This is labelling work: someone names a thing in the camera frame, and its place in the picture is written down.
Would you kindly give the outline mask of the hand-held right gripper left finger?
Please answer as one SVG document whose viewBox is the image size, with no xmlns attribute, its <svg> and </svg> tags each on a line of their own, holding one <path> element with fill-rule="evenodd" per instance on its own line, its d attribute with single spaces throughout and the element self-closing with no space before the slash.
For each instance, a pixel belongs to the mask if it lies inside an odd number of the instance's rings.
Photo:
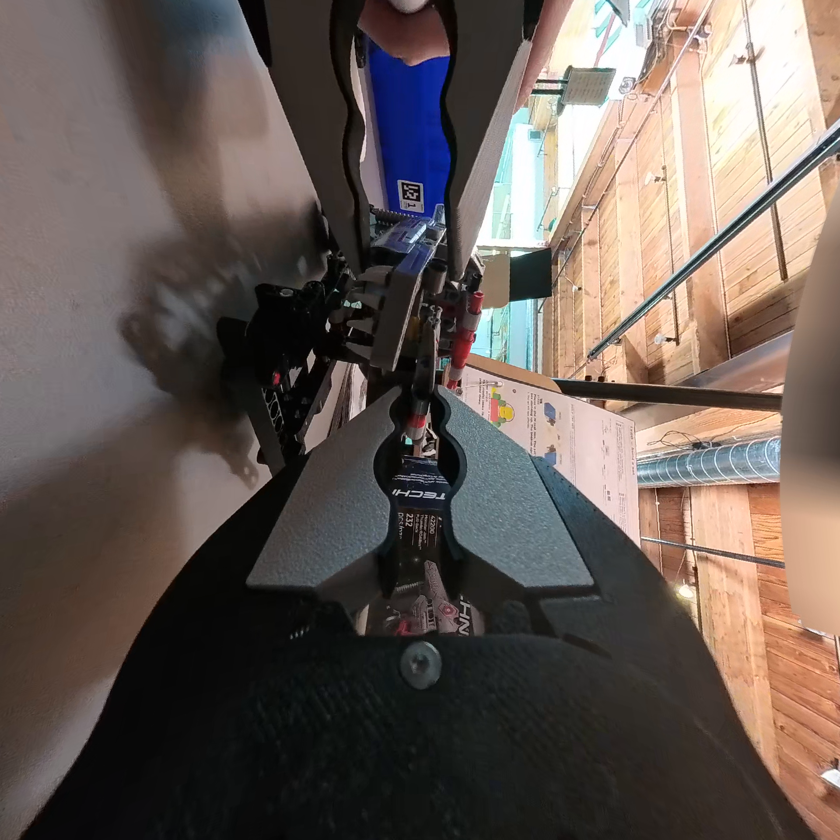
<svg viewBox="0 0 840 840">
<path fill-rule="evenodd" d="M 354 613 L 381 593 L 392 504 L 375 473 L 396 430 L 392 388 L 312 450 L 246 581 L 252 590 L 314 596 Z"/>
</svg>

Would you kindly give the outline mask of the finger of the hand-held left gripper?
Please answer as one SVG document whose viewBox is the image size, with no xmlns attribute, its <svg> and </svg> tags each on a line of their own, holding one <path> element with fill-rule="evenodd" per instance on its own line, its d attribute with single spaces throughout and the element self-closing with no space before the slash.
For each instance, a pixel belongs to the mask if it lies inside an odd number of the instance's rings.
<svg viewBox="0 0 840 840">
<path fill-rule="evenodd" d="M 445 138 L 448 276 L 461 280 L 476 246 L 543 2 L 445 3 L 449 61 Z"/>
<path fill-rule="evenodd" d="M 352 271 L 369 263 L 361 180 L 363 107 L 353 90 L 354 36 L 364 1 L 240 1 L 268 68 L 329 232 Z"/>
</svg>

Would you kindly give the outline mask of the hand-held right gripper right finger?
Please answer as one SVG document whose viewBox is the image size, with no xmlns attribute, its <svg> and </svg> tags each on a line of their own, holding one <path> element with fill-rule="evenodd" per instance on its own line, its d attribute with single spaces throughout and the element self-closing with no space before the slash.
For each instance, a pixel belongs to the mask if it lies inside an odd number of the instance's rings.
<svg viewBox="0 0 840 840">
<path fill-rule="evenodd" d="M 434 393 L 437 467 L 449 484 L 444 581 L 482 612 L 588 596 L 595 582 L 533 458 L 451 391 Z"/>
</svg>

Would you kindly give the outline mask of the toy brick truck model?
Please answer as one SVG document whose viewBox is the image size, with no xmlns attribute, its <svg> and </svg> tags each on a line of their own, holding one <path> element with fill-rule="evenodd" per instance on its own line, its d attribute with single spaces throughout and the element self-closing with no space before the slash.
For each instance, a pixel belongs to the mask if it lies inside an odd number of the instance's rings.
<svg viewBox="0 0 840 840">
<path fill-rule="evenodd" d="M 371 263 L 358 276 L 334 246 L 321 279 L 300 288 L 258 285 L 249 320 L 217 321 L 223 383 L 271 475 L 307 451 L 306 434 L 340 363 L 372 382 L 372 401 L 395 385 L 406 391 L 402 438 L 427 452 L 440 364 L 448 363 L 447 385 L 456 387 L 483 302 L 478 255 L 459 279 L 448 268 L 442 205 L 431 218 L 371 207 Z"/>
</svg>

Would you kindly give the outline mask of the person's left hand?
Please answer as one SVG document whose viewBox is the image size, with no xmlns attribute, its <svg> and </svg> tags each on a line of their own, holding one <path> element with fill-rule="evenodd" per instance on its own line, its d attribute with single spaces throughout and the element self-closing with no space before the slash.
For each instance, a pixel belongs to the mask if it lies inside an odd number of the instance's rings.
<svg viewBox="0 0 840 840">
<path fill-rule="evenodd" d="M 444 22 L 429 3 L 405 12 L 393 2 L 366 1 L 359 28 L 386 54 L 410 67 L 450 53 Z"/>
</svg>

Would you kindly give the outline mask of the blue plastic bin with tag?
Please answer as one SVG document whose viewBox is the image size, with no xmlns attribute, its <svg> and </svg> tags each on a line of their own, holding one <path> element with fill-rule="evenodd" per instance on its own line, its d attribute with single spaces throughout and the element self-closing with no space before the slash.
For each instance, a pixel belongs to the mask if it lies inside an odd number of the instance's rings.
<svg viewBox="0 0 840 840">
<path fill-rule="evenodd" d="M 408 66 L 371 39 L 367 51 L 385 208 L 433 217 L 450 170 L 440 108 L 449 58 Z"/>
</svg>

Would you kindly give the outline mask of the instruction sign board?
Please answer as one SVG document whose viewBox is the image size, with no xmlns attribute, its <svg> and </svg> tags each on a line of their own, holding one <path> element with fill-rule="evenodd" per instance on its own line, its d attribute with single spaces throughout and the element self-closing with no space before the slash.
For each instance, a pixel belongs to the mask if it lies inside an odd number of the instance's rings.
<svg viewBox="0 0 840 840">
<path fill-rule="evenodd" d="M 561 473 L 640 546 L 635 424 L 545 374 L 470 354 L 458 397 Z"/>
</svg>

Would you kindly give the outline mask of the black toy set box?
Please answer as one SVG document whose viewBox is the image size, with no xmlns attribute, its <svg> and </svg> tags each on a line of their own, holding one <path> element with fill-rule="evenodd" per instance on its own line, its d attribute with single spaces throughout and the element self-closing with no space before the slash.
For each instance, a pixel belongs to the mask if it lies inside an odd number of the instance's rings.
<svg viewBox="0 0 840 840">
<path fill-rule="evenodd" d="M 466 598 L 447 595 L 439 571 L 450 485 L 436 460 L 405 456 L 389 490 L 396 504 L 398 565 L 393 593 L 357 617 L 361 635 L 477 637 L 485 620 Z"/>
</svg>

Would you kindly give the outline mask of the black pole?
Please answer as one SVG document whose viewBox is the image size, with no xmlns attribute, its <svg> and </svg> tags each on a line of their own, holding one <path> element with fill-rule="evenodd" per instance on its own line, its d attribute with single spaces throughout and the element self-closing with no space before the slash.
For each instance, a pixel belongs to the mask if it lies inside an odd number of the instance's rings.
<svg viewBox="0 0 840 840">
<path fill-rule="evenodd" d="M 616 383 L 552 378 L 560 392 L 572 397 L 597 401 L 643 403 L 651 405 L 697 406 L 728 410 L 781 413 L 779 393 L 734 392 L 681 385 Z"/>
</svg>

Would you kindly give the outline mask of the silver ventilation duct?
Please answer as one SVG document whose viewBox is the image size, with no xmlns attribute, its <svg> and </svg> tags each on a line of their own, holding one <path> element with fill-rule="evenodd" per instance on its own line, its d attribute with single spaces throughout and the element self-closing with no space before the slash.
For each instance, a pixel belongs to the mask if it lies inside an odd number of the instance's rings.
<svg viewBox="0 0 840 840">
<path fill-rule="evenodd" d="M 692 448 L 637 463 L 640 488 L 776 484 L 781 479 L 781 436 Z"/>
</svg>

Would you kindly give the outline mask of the black ceiling rail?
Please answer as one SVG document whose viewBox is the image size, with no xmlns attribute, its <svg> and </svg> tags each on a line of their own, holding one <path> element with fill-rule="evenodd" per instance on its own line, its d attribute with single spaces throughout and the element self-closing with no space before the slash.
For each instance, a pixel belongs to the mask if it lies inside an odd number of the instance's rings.
<svg viewBox="0 0 840 840">
<path fill-rule="evenodd" d="M 839 121 L 836 120 L 810 149 L 798 157 L 782 174 L 766 186 L 751 204 L 747 205 L 739 215 L 735 216 L 726 226 L 717 231 L 667 281 L 637 305 L 612 331 L 603 336 L 601 341 L 593 348 L 588 350 L 584 357 L 584 362 L 578 369 L 581 370 L 588 363 L 600 356 L 608 347 L 618 342 L 630 328 L 642 321 L 660 302 L 676 291 L 677 288 L 684 284 L 701 267 L 730 244 L 733 239 L 740 236 L 741 232 L 751 226 L 756 219 L 768 212 L 772 206 L 777 204 L 800 181 L 813 170 L 817 169 L 829 157 L 838 153 L 838 147 Z"/>
</svg>

